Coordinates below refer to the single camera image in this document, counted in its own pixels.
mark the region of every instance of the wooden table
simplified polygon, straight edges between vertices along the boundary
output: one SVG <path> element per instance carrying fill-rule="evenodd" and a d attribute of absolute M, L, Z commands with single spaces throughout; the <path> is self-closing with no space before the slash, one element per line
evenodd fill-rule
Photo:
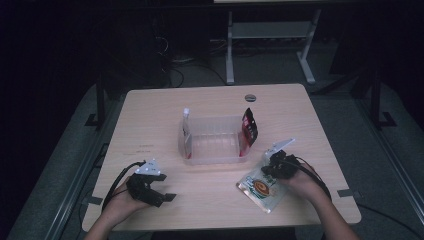
<path fill-rule="evenodd" d="M 255 102 L 245 101 L 254 94 Z M 259 136 L 245 163 L 197 165 L 184 163 L 177 144 L 184 107 L 193 117 L 242 115 L 250 107 Z M 295 138 L 285 148 L 307 160 L 326 182 L 335 206 L 348 223 L 357 223 L 360 212 L 353 197 L 339 197 L 348 185 L 331 146 L 300 84 L 137 90 L 128 93 L 103 163 L 94 197 L 104 198 L 123 168 L 155 158 L 164 182 L 152 188 L 176 193 L 160 208 L 141 210 L 115 230 L 223 229 L 319 224 L 312 206 L 290 192 L 269 214 L 255 205 L 236 182 L 249 172 L 272 143 Z M 89 230 L 101 211 L 89 204 L 83 229 Z"/>

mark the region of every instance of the snack bag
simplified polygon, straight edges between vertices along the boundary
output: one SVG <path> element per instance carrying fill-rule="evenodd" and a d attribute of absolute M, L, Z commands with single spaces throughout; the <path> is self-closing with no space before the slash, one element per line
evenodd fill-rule
<path fill-rule="evenodd" d="M 270 213 L 287 192 L 287 187 L 270 175 L 264 174 L 262 167 L 263 163 L 260 162 L 251 172 L 244 175 L 236 186 L 264 212 Z"/>
<path fill-rule="evenodd" d="M 246 110 L 242 120 L 241 133 L 239 134 L 240 157 L 249 153 L 250 147 L 258 137 L 258 127 L 250 108 Z"/>

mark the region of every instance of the dark background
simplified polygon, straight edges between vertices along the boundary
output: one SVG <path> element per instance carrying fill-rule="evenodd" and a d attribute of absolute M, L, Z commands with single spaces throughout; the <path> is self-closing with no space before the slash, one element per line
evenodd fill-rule
<path fill-rule="evenodd" d="M 1 239 L 13 226 L 79 101 L 100 76 L 109 97 L 131 88 L 162 87 L 166 76 L 161 67 L 167 59 L 156 54 L 155 36 L 167 37 L 174 54 L 190 51 L 204 57 L 209 38 L 226 35 L 225 11 L 167 12 L 160 18 L 155 12 L 90 11 L 104 6 L 102 1 L 83 5 L 0 0 Z M 376 60 L 383 81 L 398 92 L 424 128 L 423 4 L 416 0 L 349 9 L 325 8 L 318 25 L 315 41 L 340 42 L 334 73 L 348 73 L 370 58 Z M 249 14 L 259 19 L 281 17 L 258 10 Z M 134 54 L 134 48 L 144 54 Z"/>

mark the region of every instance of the plastic bin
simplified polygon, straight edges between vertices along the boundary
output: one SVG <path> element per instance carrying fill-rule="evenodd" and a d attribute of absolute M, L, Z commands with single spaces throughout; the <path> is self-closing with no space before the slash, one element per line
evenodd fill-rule
<path fill-rule="evenodd" d="M 190 159 L 184 158 L 187 164 L 240 163 L 247 160 L 248 154 L 239 156 L 239 137 L 242 137 L 241 116 L 190 117 L 188 125 L 192 135 L 192 155 Z M 178 142 L 181 152 L 184 144 L 182 130 Z"/>

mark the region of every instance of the gray carpet floor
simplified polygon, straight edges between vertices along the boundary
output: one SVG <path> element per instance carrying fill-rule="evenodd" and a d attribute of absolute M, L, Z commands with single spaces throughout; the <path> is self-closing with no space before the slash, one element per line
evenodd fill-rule
<path fill-rule="evenodd" d="M 279 50 L 265 49 L 253 56 L 234 58 L 235 85 L 301 83 L 308 92 L 318 90 L 339 78 L 329 75 L 336 44 L 314 44 L 308 61 L 317 83 L 308 85 L 297 62 L 298 46 Z M 202 62 L 190 62 L 177 69 L 184 74 L 181 87 L 222 86 L 225 77 L 224 56 L 210 58 L 209 67 Z M 174 86 L 181 81 L 178 72 L 171 71 Z M 390 112 L 397 127 L 377 131 L 370 124 L 366 105 L 368 99 L 355 100 L 349 95 L 353 83 L 348 83 L 325 96 L 311 96 L 311 101 L 330 141 L 350 188 L 355 191 L 357 203 L 378 210 L 397 219 L 424 236 L 424 226 L 402 181 L 382 147 L 381 136 L 393 148 L 417 189 L 424 186 L 424 133 L 402 106 L 397 94 L 382 86 L 381 110 Z M 84 126 L 88 116 L 96 112 L 95 87 L 87 91 L 58 143 L 33 193 L 21 212 L 9 239 L 82 239 L 81 219 L 100 171 L 101 158 L 87 178 L 78 175 L 81 166 L 95 163 L 99 152 L 107 147 L 125 95 L 119 100 L 106 99 L 107 120 L 96 131 Z M 74 193 L 69 186 L 80 182 Z M 69 202 L 69 196 L 75 202 Z M 70 211 L 60 214 L 69 206 Z M 404 226 L 387 216 L 360 207 L 362 220 L 353 229 L 362 239 L 419 239 Z M 58 217 L 62 225 L 55 225 Z M 320 226 L 296 228 L 299 240 L 320 239 Z M 114 232 L 109 239 L 150 239 L 151 233 Z"/>

